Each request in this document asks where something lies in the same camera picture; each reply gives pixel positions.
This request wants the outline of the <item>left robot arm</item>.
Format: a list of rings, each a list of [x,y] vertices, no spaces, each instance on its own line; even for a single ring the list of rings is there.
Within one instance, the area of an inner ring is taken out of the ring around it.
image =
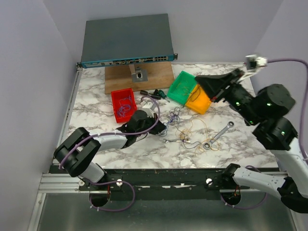
[[[137,110],[130,120],[114,132],[91,135],[84,127],[77,128],[54,152],[53,157],[71,177],[82,177],[90,181],[96,190],[102,190],[107,183],[106,172],[92,160],[100,151],[130,147],[142,134],[157,135],[166,126],[158,115],[147,115]]]

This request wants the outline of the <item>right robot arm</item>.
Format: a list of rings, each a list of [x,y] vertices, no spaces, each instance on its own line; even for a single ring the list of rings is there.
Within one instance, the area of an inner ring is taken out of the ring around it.
[[[221,173],[220,183],[231,189],[247,186],[271,194],[297,213],[308,212],[308,165],[299,147],[298,133],[284,117],[295,100],[282,84],[272,84],[250,94],[240,83],[244,71],[235,69],[223,75],[199,75],[195,81],[211,102],[223,100],[239,113],[246,125],[255,126],[256,139],[280,160],[287,177],[275,177],[229,164]]]

